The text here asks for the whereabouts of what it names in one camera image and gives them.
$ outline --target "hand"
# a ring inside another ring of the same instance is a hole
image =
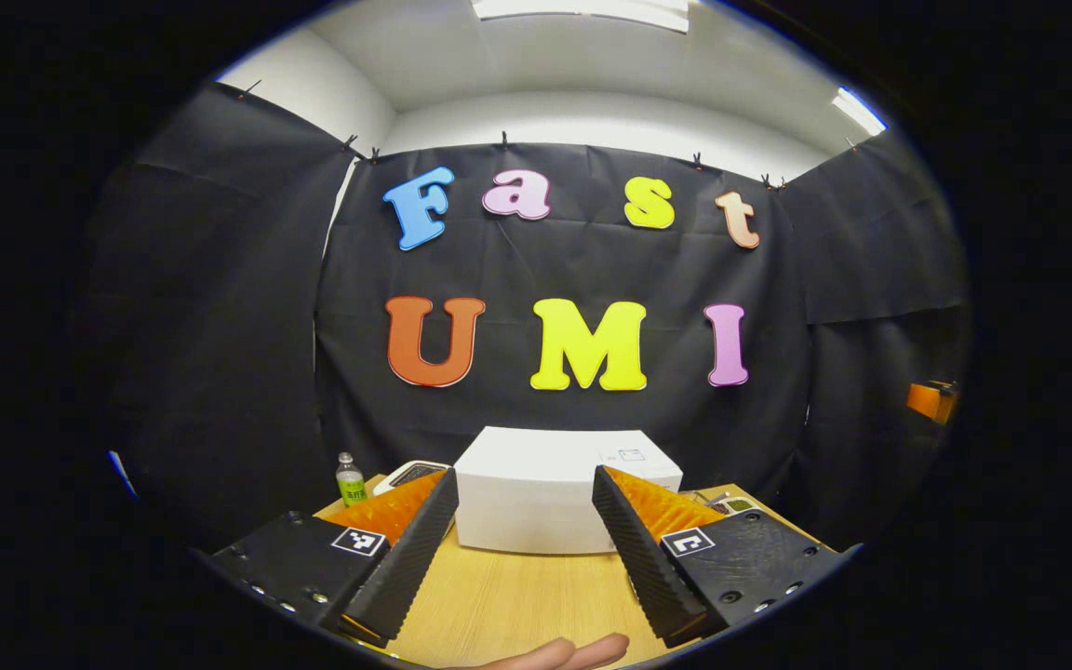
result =
[[[612,632],[582,649],[575,649],[569,640],[557,638],[519,656],[492,660],[488,665],[473,669],[451,667],[449,670],[591,670],[593,667],[609,666],[623,658],[626,645],[629,643],[628,637],[621,632]]]

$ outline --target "green label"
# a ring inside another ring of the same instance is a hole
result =
[[[337,488],[342,492],[342,502],[345,505],[367,500],[367,487],[363,482],[339,482]]]

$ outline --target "ceiling light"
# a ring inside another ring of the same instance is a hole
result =
[[[846,88],[837,89],[837,98],[834,98],[834,106],[842,109],[843,113],[854,120],[855,123],[863,126],[864,131],[870,133],[873,137],[879,135],[880,132],[885,131],[888,126],[884,122],[879,120],[879,117],[872,114],[867,106],[859,101],[849,90]]]
[[[584,14],[626,18],[675,32],[688,31],[688,0],[472,0],[477,17],[520,17],[531,14]]]

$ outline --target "plastic bottle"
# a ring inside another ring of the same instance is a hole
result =
[[[360,504],[367,500],[367,487],[362,480],[362,471],[354,465],[354,457],[346,452],[337,455],[337,489],[342,492],[345,506]]]

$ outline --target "white box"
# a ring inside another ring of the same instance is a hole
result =
[[[521,553],[614,551],[590,501],[598,465],[681,487],[681,468],[642,430],[482,429],[455,463],[459,541]]]

